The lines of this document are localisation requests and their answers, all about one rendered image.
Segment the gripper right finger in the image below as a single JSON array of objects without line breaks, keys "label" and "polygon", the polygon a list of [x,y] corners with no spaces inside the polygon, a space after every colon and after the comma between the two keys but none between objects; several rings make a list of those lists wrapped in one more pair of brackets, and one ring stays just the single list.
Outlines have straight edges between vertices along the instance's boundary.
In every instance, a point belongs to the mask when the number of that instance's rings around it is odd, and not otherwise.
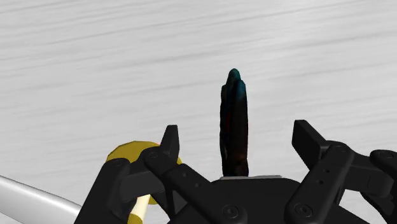
[{"label": "gripper right finger", "polygon": [[397,224],[397,152],[361,155],[326,140],[306,120],[295,120],[291,143],[309,172],[286,204],[287,224],[368,224],[340,206],[345,190],[359,192],[387,224]]}]

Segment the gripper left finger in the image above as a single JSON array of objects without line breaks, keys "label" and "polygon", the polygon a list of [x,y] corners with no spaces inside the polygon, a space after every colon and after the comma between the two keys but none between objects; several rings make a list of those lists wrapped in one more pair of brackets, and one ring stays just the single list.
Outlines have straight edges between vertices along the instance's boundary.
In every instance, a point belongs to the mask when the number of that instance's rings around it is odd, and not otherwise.
[{"label": "gripper left finger", "polygon": [[160,146],[143,150],[135,162],[107,161],[74,224],[127,224],[143,195],[151,195],[165,210],[167,224],[247,224],[242,204],[188,165],[179,165],[178,154],[178,127],[168,125]]}]

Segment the dark teal-tipped upright slab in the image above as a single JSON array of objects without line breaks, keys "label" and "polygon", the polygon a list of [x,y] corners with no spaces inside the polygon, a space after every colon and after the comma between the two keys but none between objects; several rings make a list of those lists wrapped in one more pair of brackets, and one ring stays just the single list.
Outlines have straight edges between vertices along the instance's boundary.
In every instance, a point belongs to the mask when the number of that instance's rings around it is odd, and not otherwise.
[{"label": "dark teal-tipped upright slab", "polygon": [[246,85],[233,68],[221,88],[219,149],[222,171],[227,176],[247,176],[248,115]]}]

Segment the white rounded rim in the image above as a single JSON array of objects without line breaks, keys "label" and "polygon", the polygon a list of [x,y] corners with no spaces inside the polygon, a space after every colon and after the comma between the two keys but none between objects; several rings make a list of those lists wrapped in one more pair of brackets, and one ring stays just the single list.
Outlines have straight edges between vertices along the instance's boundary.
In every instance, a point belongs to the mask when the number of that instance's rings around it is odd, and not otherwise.
[{"label": "white rounded rim", "polygon": [[81,206],[0,175],[0,213],[21,224],[74,224]]}]

